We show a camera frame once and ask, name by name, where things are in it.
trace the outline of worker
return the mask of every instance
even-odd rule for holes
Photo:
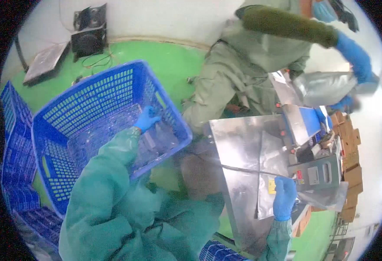
[[[149,186],[149,174],[129,179],[140,135],[160,121],[152,112],[145,107],[134,126],[102,146],[75,182],[59,238],[64,261],[196,261],[218,230],[224,208],[220,193],[200,201],[177,200]],[[275,184],[266,260],[284,260],[297,196],[292,180],[278,177]]]
[[[338,18],[328,0],[246,0],[235,15],[239,20],[211,46],[194,81],[195,92],[183,103],[183,117],[195,137],[209,120],[221,118],[225,108],[244,116],[276,113],[279,100],[268,73],[288,69],[295,79],[303,73],[313,43],[339,50],[359,84],[373,80],[367,53],[325,24]]]

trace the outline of green floor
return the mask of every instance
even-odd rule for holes
[[[131,60],[144,59],[152,67],[157,78],[179,109],[181,109],[181,99],[189,97],[194,91],[193,87],[186,83],[186,78],[199,73],[205,54],[201,50],[182,45],[146,41],[112,43],[110,49],[113,55],[112,62],[104,66],[94,67],[94,73],[107,69],[111,64],[114,66]],[[84,61],[84,65],[92,64],[105,56],[105,54],[92,56]],[[85,68],[82,65],[83,60],[84,58],[81,58],[77,63],[73,63],[73,54],[69,53],[59,70],[58,76],[31,88],[22,85],[25,76],[23,71],[12,77],[11,82],[34,114],[52,98],[69,88],[78,76],[91,75],[92,68]],[[108,60],[109,58],[106,58],[96,65],[106,64]],[[185,194],[182,175],[171,166],[172,162],[167,161],[154,168],[152,181],[174,191],[181,197]],[[34,179],[33,187],[40,194],[42,206],[51,206],[38,175]],[[333,218],[334,213],[329,211],[313,213],[303,236],[293,240],[292,249],[297,251],[295,260],[321,260],[330,242],[329,234]],[[232,237],[227,215],[220,217],[219,232]]]

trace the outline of face mask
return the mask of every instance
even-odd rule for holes
[[[320,2],[313,0],[312,8],[314,17],[325,23],[333,22],[338,18],[335,10],[327,0]]]

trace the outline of hand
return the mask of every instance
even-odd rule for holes
[[[152,118],[154,114],[155,112],[153,111],[153,107],[146,106],[143,112],[139,115],[137,122],[133,126],[141,129],[141,133],[145,133],[156,122],[161,120],[159,116]]]
[[[346,112],[347,108],[352,107],[353,104],[354,104],[353,98],[349,95],[346,95],[340,100],[340,102],[336,103],[335,105],[330,105],[329,107],[333,110]]]
[[[276,177],[275,186],[277,194],[272,205],[275,220],[287,221],[291,218],[291,211],[297,198],[295,182],[290,178]]]
[[[374,82],[371,59],[368,54],[354,40],[339,30],[336,49],[352,64],[353,73],[358,79],[358,84]]]

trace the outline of warning label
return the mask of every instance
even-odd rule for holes
[[[302,180],[303,174],[301,173],[301,170],[297,170],[297,179]]]

